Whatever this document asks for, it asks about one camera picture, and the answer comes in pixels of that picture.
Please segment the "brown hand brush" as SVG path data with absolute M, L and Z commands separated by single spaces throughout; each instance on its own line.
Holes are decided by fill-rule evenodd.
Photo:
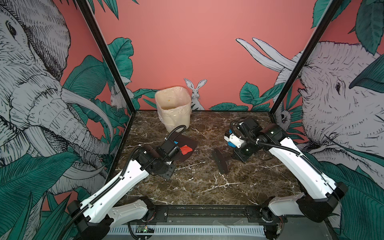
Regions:
M 224 155 L 219 149 L 214 149 L 212 151 L 212 158 L 220 174 L 227 175 L 230 172 L 230 161 L 234 159 L 233 153 Z

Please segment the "red paper scrap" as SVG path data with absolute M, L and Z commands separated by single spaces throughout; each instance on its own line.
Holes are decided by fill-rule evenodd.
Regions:
M 190 148 L 190 147 L 187 146 L 187 145 L 182 146 L 182 147 L 180 148 L 180 150 L 181 150 L 182 155 L 187 155 L 188 153 L 193 152 L 193 149 Z

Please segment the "dark brown dustpan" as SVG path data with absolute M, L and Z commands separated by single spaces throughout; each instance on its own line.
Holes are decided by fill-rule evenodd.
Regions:
M 185 135 L 179 135 L 174 139 L 174 142 L 180 148 L 180 153 L 177 154 L 175 161 L 178 163 L 183 163 L 189 159 L 196 148 L 198 147 L 198 141 L 193 140 L 190 137 Z

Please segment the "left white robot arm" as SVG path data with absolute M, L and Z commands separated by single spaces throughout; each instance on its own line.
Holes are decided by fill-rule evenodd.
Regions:
M 116 203 L 135 185 L 150 175 L 158 175 L 170 179 L 175 165 L 173 159 L 180 148 L 173 140 L 165 140 L 156 149 L 149 145 L 135 148 L 129 155 L 123 170 L 87 199 L 74 201 L 68 205 L 71 215 L 70 222 L 59 235 L 64 235 L 75 226 L 78 230 L 77 240 L 101 240 L 111 228 L 145 219 L 155 210 L 154 204 L 147 197 L 116 207 Z

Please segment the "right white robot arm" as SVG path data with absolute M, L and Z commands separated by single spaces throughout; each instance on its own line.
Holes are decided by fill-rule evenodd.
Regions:
M 242 136 L 231 134 L 229 137 L 229 142 L 236 146 L 235 159 L 245 161 L 264 149 L 280 160 L 305 189 L 294 196 L 273 197 L 264 207 L 270 215 L 305 216 L 320 223 L 346 195 L 348 187 L 315 167 L 280 126 L 271 124 L 264 129 L 254 119 L 246 119 L 237 128 Z

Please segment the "cream bin with plastic liner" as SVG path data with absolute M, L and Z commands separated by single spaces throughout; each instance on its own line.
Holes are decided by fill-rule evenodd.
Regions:
M 155 101 L 160 121 L 168 133 L 176 127 L 190 126 L 192 99 L 183 87 L 172 87 L 155 93 Z

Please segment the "black front mounting rail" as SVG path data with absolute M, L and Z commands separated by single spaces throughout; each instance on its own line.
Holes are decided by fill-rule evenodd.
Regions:
M 166 223 L 173 218 L 192 219 L 246 219 L 248 223 L 272 225 L 287 223 L 289 218 L 299 218 L 300 215 L 283 215 L 276 217 L 269 215 L 264 220 L 262 208 L 259 205 L 154 205 L 147 212 L 140 210 L 137 214 L 124 214 L 123 207 L 113 208 L 108 217 L 115 219 L 114 226 L 128 222 Z

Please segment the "right black frame post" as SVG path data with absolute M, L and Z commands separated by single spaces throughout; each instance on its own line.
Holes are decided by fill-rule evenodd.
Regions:
M 336 14 L 339 7 L 342 5 L 342 0 L 334 0 L 330 1 L 327 5 L 325 12 L 323 13 L 320 22 L 318 23 L 316 29 L 314 30 L 309 42 L 307 43 L 305 49 L 302 52 L 301 57 L 299 58 L 298 62 L 296 63 L 294 69 L 292 70 L 288 80 L 283 86 L 282 91 L 280 92 L 277 100 L 274 102 L 273 107 L 269 111 L 269 116 L 273 117 L 276 111 L 278 110 L 278 107 L 283 102 L 285 96 L 287 95 L 288 91 L 291 89 L 293 83 L 297 79 L 300 71 L 304 67 L 305 63 L 309 59 L 310 55 L 312 54 L 313 50 L 315 49 L 317 43 L 319 42 L 320 38 L 323 36 L 324 32 L 326 31 L 328 25 L 332 21 L 334 15 Z

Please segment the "black frame post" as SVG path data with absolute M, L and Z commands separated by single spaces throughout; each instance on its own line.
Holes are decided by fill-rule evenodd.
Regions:
M 324 32 L 326 31 L 328 25 L 332 21 L 334 15 L 336 14 L 339 7 L 342 5 L 342 0 L 334 0 L 330 1 L 327 5 L 325 12 L 323 13 L 320 22 L 318 23 L 316 29 L 314 30 L 309 42 L 307 43 L 305 49 L 302 52 L 301 57 L 299 58 L 298 62 L 296 63 L 294 69 L 292 70 L 288 80 L 283 86 L 282 91 L 280 92 L 277 100 L 274 102 L 273 107 L 269 111 L 269 116 L 273 117 L 276 111 L 278 110 L 278 107 L 283 102 L 285 96 L 287 95 L 288 91 L 291 89 L 293 83 L 297 79 L 300 71 L 304 67 L 305 63 L 309 59 L 310 55 L 312 54 L 313 50 L 315 49 L 317 43 L 319 42 L 320 38 L 323 36 Z
M 129 97 L 127 93 L 127 88 L 124 85 L 121 75 L 119 73 L 119 70 L 117 68 L 117 65 L 112 57 L 112 54 L 108 48 L 108 45 L 106 44 L 105 38 L 102 35 L 102 32 L 98 26 L 98 23 L 94 17 L 94 14 L 92 12 L 91 6 L 88 1 L 83 1 L 83 0 L 76 0 L 76 3 L 98 45 L 99 50 L 102 53 L 102 56 L 111 71 L 111 74 L 114 78 L 114 81 L 118 85 L 121 94 L 123 95 L 124 102 L 127 104 L 128 110 L 131 114 L 136 113 L 136 109 L 131 101 L 131 98 Z

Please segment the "left black frame post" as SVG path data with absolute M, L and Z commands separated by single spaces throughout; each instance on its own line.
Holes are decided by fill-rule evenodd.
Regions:
M 119 73 L 119 70 L 117 68 L 117 65 L 112 57 L 112 54 L 108 48 L 108 45 L 106 44 L 105 38 L 102 35 L 102 32 L 98 26 L 98 23 L 94 17 L 94 14 L 92 12 L 91 6 L 88 1 L 83 1 L 83 0 L 76 0 L 76 3 L 98 45 L 99 50 L 102 53 L 102 56 L 111 71 L 111 74 L 114 78 L 114 81 L 118 85 L 121 94 L 123 95 L 124 102 L 127 104 L 128 110 L 131 114 L 136 113 L 136 109 L 131 101 L 131 98 L 129 97 L 127 93 L 127 88 L 124 85 L 121 75 Z

